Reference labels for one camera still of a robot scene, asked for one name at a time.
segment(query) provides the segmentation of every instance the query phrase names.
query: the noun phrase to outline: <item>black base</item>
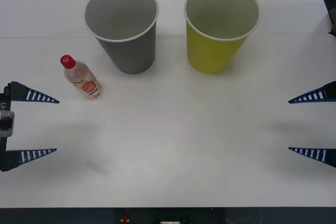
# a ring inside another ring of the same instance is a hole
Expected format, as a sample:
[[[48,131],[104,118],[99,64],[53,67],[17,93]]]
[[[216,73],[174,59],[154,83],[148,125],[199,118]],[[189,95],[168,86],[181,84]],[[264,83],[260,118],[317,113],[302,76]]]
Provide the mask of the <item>black base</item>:
[[[117,208],[115,223],[224,224],[225,208]]]

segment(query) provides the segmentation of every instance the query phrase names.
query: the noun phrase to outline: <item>yellow paper cup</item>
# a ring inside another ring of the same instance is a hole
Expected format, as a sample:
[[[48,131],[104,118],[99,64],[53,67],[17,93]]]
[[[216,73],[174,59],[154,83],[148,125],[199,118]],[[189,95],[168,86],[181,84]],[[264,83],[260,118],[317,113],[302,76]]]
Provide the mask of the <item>yellow paper cup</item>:
[[[186,0],[187,53],[202,73],[219,73],[258,26],[256,0]]]

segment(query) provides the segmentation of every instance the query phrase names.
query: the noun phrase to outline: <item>plastic bottle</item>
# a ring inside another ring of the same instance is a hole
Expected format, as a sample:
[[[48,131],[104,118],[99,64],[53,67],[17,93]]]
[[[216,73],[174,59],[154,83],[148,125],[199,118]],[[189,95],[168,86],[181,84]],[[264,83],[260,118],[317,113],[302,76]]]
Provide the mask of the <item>plastic bottle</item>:
[[[70,55],[61,57],[64,66],[64,76],[87,99],[95,100],[102,94],[102,87],[94,77],[88,66],[80,61],[75,61]]]

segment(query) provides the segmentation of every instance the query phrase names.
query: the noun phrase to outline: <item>bottle label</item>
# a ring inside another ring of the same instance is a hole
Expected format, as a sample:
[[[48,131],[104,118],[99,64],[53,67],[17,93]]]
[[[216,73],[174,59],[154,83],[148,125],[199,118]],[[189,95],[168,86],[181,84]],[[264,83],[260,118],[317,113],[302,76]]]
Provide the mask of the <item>bottle label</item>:
[[[72,82],[81,92],[85,93],[88,98],[96,98],[100,95],[100,85],[97,83],[95,77],[90,80],[81,80],[79,82]]]
[[[91,95],[91,93],[94,93],[96,91],[96,87],[97,87],[97,85],[93,81],[87,81],[81,87],[81,90],[83,90],[85,93],[88,93],[89,95]]]

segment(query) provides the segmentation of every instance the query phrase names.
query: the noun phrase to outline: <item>table surface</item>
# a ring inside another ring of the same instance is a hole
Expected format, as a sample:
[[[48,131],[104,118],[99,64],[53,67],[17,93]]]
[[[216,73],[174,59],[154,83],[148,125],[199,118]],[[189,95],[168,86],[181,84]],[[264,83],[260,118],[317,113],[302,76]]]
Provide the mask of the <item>table surface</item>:
[[[260,0],[260,27],[214,76],[188,64],[176,1],[159,0],[156,60],[136,76],[87,35],[82,0],[0,1],[0,87],[16,80],[61,102],[12,104],[8,149],[58,150],[1,173],[0,207],[336,206],[335,169],[287,149],[336,148],[333,104],[287,103],[336,79],[322,0]],[[101,81],[99,100],[63,77],[64,54]]]

